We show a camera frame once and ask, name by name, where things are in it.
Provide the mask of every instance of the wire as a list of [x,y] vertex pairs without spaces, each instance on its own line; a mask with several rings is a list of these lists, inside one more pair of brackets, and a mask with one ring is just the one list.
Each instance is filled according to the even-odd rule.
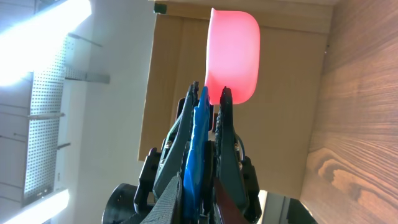
[[238,136],[238,134],[235,133],[235,136],[236,136],[236,138],[238,139],[238,141],[239,141],[239,143],[240,143],[240,145],[241,145],[241,149],[242,149],[242,161],[243,161],[244,158],[245,158],[245,156],[246,156],[246,153],[245,153],[245,151],[244,151],[243,142],[242,142],[241,137]]

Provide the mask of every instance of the light fixture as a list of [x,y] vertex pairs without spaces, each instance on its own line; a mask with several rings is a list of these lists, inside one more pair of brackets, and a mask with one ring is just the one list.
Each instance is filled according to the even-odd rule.
[[37,223],[41,224],[56,214],[60,213],[68,206],[69,192],[66,190],[57,190],[44,198],[24,207],[18,215],[8,220],[5,224],[16,223]]
[[65,36],[91,15],[89,0],[59,1],[28,21],[0,34],[0,85],[48,66]]

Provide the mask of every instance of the blue object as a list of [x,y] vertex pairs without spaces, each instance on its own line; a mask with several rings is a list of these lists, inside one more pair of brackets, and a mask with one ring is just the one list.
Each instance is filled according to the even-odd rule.
[[183,180],[183,216],[197,220],[200,206],[200,187],[203,179],[205,142],[208,140],[210,100],[207,87],[203,87],[199,105],[193,109],[193,130]]

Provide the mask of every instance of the pink block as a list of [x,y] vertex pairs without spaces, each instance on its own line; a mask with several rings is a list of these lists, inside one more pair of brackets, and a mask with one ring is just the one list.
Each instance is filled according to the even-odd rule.
[[217,105],[224,86],[233,104],[244,103],[256,89],[260,28],[246,12],[211,10],[207,37],[206,80],[210,103]]

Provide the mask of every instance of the pegboard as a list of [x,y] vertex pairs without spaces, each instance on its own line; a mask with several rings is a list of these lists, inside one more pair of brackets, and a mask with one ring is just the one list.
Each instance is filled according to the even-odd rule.
[[[31,115],[61,112],[65,61],[73,47],[74,40],[66,37],[49,65],[34,71]],[[29,121],[23,205],[53,190],[59,122],[59,118]]]

